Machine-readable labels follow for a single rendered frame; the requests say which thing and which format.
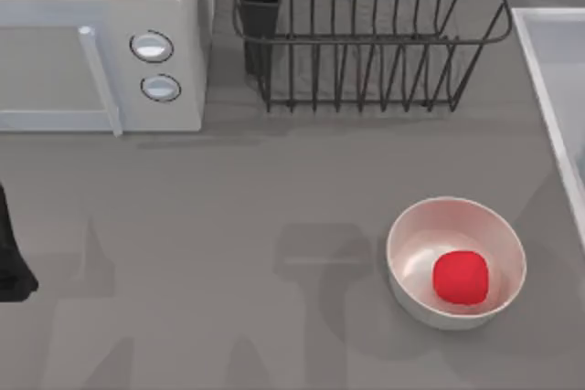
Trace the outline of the white bowl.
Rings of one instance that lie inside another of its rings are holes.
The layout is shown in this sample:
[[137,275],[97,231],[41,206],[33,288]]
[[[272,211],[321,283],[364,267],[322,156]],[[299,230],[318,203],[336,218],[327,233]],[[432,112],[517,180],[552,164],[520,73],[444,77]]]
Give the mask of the white bowl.
[[[431,273],[436,260],[454,250],[486,259],[487,298],[476,305],[440,299]],[[416,320],[438,330],[467,331],[486,324],[518,297],[527,278],[527,257],[512,226],[493,209],[453,196],[421,200],[392,224],[386,244],[390,287]]]

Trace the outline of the small microwave knob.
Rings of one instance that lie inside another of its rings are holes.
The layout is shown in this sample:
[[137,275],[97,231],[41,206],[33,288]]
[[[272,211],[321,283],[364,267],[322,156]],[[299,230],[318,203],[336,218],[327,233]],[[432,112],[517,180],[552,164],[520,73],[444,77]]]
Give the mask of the small microwave knob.
[[157,74],[141,80],[141,92],[155,102],[172,102],[182,93],[180,83],[172,76]]

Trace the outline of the large microwave knob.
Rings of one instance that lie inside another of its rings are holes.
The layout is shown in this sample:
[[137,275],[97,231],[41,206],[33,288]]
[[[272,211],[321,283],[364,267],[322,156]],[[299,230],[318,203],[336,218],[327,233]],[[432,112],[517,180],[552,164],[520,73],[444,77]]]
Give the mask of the large microwave knob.
[[165,34],[148,30],[130,38],[129,47],[141,61],[151,64],[166,62],[174,54],[174,44]]

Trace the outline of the red rounded block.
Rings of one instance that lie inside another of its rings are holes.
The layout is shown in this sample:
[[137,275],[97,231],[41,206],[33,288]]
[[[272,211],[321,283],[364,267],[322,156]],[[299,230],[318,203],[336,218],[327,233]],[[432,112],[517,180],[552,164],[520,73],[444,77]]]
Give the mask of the red rounded block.
[[436,295],[456,305],[476,305],[488,295],[490,275],[486,259],[471,250],[441,255],[433,265],[432,287]]

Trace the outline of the white sink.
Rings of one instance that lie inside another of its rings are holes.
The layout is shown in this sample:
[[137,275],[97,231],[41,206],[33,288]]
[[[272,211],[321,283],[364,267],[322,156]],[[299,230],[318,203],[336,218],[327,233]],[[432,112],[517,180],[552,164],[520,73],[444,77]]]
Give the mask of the white sink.
[[518,7],[512,14],[585,250],[585,7]]

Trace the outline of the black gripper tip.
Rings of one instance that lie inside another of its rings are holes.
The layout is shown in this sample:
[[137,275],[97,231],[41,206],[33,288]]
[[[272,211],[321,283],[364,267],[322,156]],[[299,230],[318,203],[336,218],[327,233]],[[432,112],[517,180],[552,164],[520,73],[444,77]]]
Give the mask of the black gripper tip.
[[0,184],[0,303],[25,301],[38,287],[37,277],[16,243],[5,189]]

